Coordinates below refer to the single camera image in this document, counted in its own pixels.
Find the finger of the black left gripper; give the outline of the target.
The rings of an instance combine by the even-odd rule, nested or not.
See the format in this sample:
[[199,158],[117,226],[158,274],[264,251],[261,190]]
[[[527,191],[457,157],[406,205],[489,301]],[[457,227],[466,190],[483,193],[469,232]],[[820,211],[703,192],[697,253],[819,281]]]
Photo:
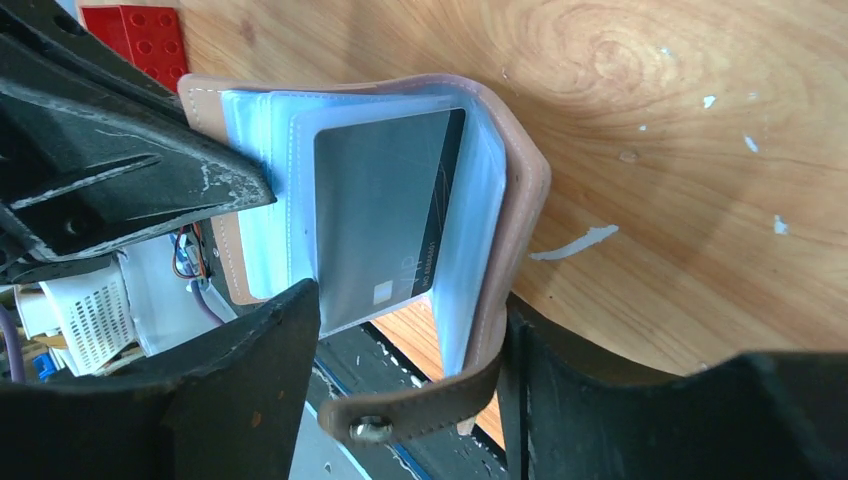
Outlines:
[[101,87],[186,121],[174,93],[90,34],[55,1],[3,1],[1,34]]

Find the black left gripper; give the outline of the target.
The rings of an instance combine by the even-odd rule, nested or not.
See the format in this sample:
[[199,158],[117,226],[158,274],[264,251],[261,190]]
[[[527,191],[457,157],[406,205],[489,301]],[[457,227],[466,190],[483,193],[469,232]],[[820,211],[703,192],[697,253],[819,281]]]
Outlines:
[[2,285],[92,273],[112,265],[104,253],[273,200],[258,166],[191,129],[172,92],[81,43],[75,56],[1,37]]

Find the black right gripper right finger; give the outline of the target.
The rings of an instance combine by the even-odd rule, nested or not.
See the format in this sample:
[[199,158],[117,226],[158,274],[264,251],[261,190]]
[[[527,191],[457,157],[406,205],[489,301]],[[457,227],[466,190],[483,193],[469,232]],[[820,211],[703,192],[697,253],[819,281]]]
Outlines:
[[513,479],[843,479],[847,356],[747,352],[687,376],[516,296],[498,399]]

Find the black VIP credit card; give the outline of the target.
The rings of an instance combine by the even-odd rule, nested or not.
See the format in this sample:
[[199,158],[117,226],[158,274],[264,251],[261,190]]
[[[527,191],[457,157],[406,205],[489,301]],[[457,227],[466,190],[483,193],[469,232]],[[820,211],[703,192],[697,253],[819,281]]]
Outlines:
[[445,109],[324,129],[314,142],[325,336],[422,289],[438,229],[433,194],[455,170],[466,112]]

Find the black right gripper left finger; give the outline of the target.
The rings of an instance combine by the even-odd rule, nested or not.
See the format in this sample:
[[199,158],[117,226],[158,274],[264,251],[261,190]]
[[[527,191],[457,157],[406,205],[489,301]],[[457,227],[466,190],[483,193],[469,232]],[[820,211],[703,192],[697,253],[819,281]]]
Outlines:
[[318,287],[110,376],[1,387],[5,479],[284,479],[315,355]]

